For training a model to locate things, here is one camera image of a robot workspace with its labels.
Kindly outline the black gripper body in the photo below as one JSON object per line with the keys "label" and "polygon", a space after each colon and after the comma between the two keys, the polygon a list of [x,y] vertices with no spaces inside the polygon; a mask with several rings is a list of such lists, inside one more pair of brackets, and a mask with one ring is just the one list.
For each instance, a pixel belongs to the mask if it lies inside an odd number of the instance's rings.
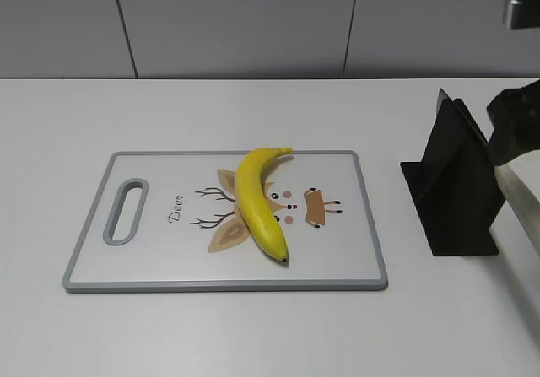
{"label": "black gripper body", "polygon": [[488,105],[493,125],[488,154],[501,166],[531,151],[539,150],[539,81],[501,91]]}

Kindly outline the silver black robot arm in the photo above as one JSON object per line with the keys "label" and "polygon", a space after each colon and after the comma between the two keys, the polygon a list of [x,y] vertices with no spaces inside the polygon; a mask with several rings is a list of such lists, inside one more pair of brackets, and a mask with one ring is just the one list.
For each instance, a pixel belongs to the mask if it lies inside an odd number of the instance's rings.
{"label": "silver black robot arm", "polygon": [[[506,0],[503,18],[511,30],[539,26],[539,0]],[[488,144],[493,165],[501,166],[539,149],[539,82],[501,91],[488,105],[494,130]]]}

